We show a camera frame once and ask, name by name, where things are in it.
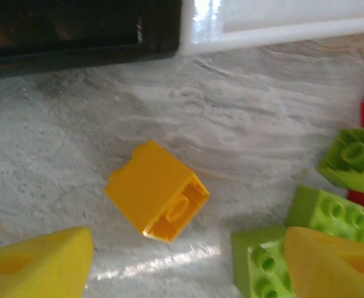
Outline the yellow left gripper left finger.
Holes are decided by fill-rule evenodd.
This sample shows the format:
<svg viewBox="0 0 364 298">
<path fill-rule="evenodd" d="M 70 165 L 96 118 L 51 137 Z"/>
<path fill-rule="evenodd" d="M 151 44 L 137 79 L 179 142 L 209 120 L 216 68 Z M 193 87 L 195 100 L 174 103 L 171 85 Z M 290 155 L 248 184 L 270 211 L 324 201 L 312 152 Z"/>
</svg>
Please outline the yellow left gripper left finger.
<svg viewBox="0 0 364 298">
<path fill-rule="evenodd" d="M 93 235 L 73 227 L 0 247 L 0 298 L 83 298 Z"/>
</svg>

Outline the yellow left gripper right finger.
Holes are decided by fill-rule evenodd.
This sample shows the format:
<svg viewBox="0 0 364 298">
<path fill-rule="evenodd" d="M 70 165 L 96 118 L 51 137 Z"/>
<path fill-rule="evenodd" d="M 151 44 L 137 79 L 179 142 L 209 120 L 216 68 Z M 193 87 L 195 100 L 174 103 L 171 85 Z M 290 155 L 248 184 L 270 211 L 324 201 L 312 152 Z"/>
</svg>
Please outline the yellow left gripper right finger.
<svg viewBox="0 0 364 298">
<path fill-rule="evenodd" d="M 284 257 L 296 298 L 364 298 L 364 244 L 290 227 Z"/>
</svg>

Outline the small yellow lego block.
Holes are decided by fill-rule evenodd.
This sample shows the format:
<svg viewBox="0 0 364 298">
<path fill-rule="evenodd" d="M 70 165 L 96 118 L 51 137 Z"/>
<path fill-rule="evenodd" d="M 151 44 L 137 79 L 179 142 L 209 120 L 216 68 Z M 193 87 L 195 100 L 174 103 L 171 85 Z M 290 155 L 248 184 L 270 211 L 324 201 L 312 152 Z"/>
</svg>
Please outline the small yellow lego block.
<svg viewBox="0 0 364 298">
<path fill-rule="evenodd" d="M 113 172 L 105 193 L 145 237 L 170 243 L 197 215 L 210 192 L 196 173 L 149 140 Z"/>
</svg>

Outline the black plastic container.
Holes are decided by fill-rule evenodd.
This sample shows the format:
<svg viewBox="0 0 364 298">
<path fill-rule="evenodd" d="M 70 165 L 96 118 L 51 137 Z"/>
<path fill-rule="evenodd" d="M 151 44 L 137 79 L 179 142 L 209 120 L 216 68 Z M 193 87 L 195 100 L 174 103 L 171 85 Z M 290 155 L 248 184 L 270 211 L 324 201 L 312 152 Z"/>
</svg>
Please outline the black plastic container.
<svg viewBox="0 0 364 298">
<path fill-rule="evenodd" d="M 174 56 L 181 9 L 182 0 L 0 0 L 0 78 Z"/>
</svg>

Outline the white plastic container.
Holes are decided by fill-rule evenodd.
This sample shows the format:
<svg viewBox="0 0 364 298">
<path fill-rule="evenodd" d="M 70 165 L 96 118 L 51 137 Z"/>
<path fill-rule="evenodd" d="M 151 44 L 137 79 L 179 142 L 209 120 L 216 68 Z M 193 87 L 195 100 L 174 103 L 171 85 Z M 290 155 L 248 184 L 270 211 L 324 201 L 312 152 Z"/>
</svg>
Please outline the white plastic container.
<svg viewBox="0 0 364 298">
<path fill-rule="evenodd" d="M 364 0 L 183 0 L 179 53 L 364 33 Z"/>
</svg>

